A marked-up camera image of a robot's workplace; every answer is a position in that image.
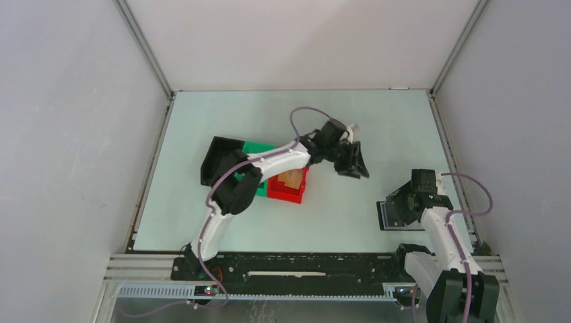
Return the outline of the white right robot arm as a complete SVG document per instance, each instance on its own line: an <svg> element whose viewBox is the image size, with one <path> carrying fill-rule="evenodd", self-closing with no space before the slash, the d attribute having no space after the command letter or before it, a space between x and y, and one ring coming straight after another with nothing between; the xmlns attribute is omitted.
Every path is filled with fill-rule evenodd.
<svg viewBox="0 0 571 323"><path fill-rule="evenodd" d="M400 281L416 282L426 298L428 322L493 322L500 294L461 240L454 209L442 187L443 173L413 169L411 179L386 197L385 211L405 225L419 224L432 249L402 246L391 270Z"/></svg>

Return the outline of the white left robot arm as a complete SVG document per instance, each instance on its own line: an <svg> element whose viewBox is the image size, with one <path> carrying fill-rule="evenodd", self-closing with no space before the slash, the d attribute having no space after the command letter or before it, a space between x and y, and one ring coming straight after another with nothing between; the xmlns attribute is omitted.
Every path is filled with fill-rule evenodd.
<svg viewBox="0 0 571 323"><path fill-rule="evenodd" d="M340 176L369 178L356 124L330 118L321 129L297 137L284 146L254 154L240 149L227 153L213 173L205 205L209 209L198 236L184 249L187 272L196 280L212 274L211 261L233 218L250 207L261 182L291 171L328 161Z"/></svg>

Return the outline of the black leather card holder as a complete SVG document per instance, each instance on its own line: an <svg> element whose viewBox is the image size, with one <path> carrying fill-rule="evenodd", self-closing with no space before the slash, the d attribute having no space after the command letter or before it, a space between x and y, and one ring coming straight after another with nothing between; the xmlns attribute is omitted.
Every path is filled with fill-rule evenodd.
<svg viewBox="0 0 571 323"><path fill-rule="evenodd" d="M406 224L397 216L394 204L387 201L377 201L378 223L381 231L423 231L419 221Z"/></svg>

